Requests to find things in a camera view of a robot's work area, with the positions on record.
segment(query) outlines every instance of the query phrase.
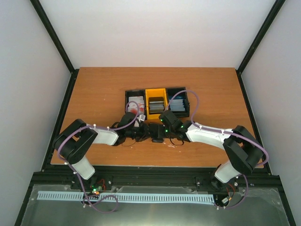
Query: wooden table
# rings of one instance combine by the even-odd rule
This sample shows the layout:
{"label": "wooden table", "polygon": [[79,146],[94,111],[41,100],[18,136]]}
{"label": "wooden table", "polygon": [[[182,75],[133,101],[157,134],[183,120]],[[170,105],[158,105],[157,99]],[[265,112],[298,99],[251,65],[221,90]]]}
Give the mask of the wooden table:
{"label": "wooden table", "polygon": [[[124,114],[125,90],[177,86],[198,94],[196,122],[218,128],[243,125],[253,133],[234,68],[81,68],[62,131],[77,118],[99,126],[119,121]],[[188,99],[192,113],[196,98],[188,93]],[[128,138],[124,145],[132,143]],[[94,144],[87,158],[93,165],[111,166],[216,167],[228,160],[226,153],[214,146],[174,146],[167,139],[162,144],[148,139],[128,147]],[[51,164],[62,163],[55,153]]]}

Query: purple cable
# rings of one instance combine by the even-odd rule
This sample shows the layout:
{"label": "purple cable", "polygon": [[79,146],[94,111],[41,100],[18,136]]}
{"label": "purple cable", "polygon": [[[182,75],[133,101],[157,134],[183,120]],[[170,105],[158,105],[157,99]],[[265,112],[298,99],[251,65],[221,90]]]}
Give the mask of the purple cable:
{"label": "purple cable", "polygon": [[[173,100],[177,95],[179,95],[180,93],[184,93],[184,92],[193,93],[193,94],[195,95],[195,97],[197,98],[197,106],[196,106],[196,108],[194,109],[194,111],[193,111],[193,113],[192,113],[192,115],[191,115],[191,117],[190,117],[190,120],[191,120],[191,123],[192,123],[195,127],[198,127],[198,128],[199,128],[199,125],[197,125],[197,124],[193,121],[193,117],[194,117],[195,113],[197,112],[198,106],[199,106],[199,97],[198,97],[198,95],[196,94],[196,92],[194,92],[194,91],[192,91],[192,90],[182,90],[182,91],[177,92],[177,93],[170,99],[170,101],[169,101],[167,107],[165,108],[165,111],[168,110],[168,107],[169,107],[170,103],[172,102],[172,100]],[[203,130],[210,131],[210,132],[218,132],[218,133],[222,133],[222,131],[221,131],[220,129],[208,128],[208,127],[206,127],[206,126],[202,126],[202,129],[203,129]],[[248,138],[246,138],[246,137],[244,137],[244,136],[242,136],[242,135],[239,135],[239,134],[236,134],[236,133],[233,133],[233,132],[224,131],[224,134],[233,135],[233,136],[238,137],[238,138],[240,138],[240,139],[243,139],[243,140],[249,142],[250,144],[254,145],[255,147],[259,148],[259,149],[265,154],[265,157],[266,157],[266,158],[265,158],[265,160],[264,160],[263,162],[258,163],[256,166],[261,166],[261,165],[263,165],[263,164],[265,164],[265,163],[268,162],[268,160],[269,160],[269,154],[268,154],[268,152],[267,152],[261,145],[257,144],[256,142],[254,142],[254,141],[252,141],[252,140],[250,140],[250,139],[248,139]]]}
{"label": "purple cable", "polygon": [[[84,195],[85,195],[85,198],[86,198],[87,202],[90,204],[90,206],[91,206],[93,209],[95,209],[97,212],[100,212],[100,213],[112,213],[112,212],[114,212],[114,211],[118,208],[118,206],[119,206],[117,197],[110,194],[110,195],[107,195],[107,196],[103,197],[101,200],[99,200],[99,201],[97,201],[96,203],[93,204],[93,203],[89,200],[89,197],[88,197],[88,195],[87,195],[87,193],[86,193],[86,190],[85,190],[85,187],[84,187],[84,184],[83,184],[83,181],[82,181],[80,175],[77,173],[77,171],[74,169],[74,167],[71,166],[71,164],[69,164],[69,163],[66,161],[66,159],[64,159],[64,158],[62,158],[62,157],[60,156],[62,147],[68,142],[68,140],[70,140],[70,139],[71,139],[75,134],[77,134],[78,132],[81,132],[82,130],[88,129],[88,128],[91,129],[91,128],[94,128],[94,126],[91,126],[91,125],[89,125],[89,126],[84,126],[84,127],[81,127],[81,128],[79,128],[79,129],[77,129],[77,130],[74,131],[73,133],[71,133],[71,134],[70,134],[70,135],[62,142],[62,144],[61,144],[61,145],[59,146],[59,148],[57,149],[57,156],[58,156],[59,159],[61,159],[61,160],[63,160],[64,162],[66,162],[66,163],[68,164],[68,166],[70,167],[70,169],[73,170],[73,172],[76,172],[76,175],[77,175],[77,177],[79,178],[79,182],[80,182],[80,185],[81,185],[81,189],[83,190]],[[114,209],[112,209],[112,210],[110,210],[110,211],[108,211],[108,212],[103,212],[103,211],[97,209],[97,208],[94,206],[94,205],[100,203],[102,200],[107,199],[107,198],[109,198],[109,197],[113,197],[113,198],[116,200],[116,206],[115,206]]]}
{"label": "purple cable", "polygon": [[239,205],[245,200],[246,196],[248,195],[248,191],[249,191],[248,180],[246,179],[246,176],[245,176],[244,174],[242,174],[242,176],[244,177],[244,179],[245,179],[245,181],[246,181],[246,192],[245,192],[245,195],[244,195],[244,197],[243,197],[238,203],[236,203],[235,205],[226,207],[226,210],[232,209],[232,208],[235,208],[235,207],[239,206]]}

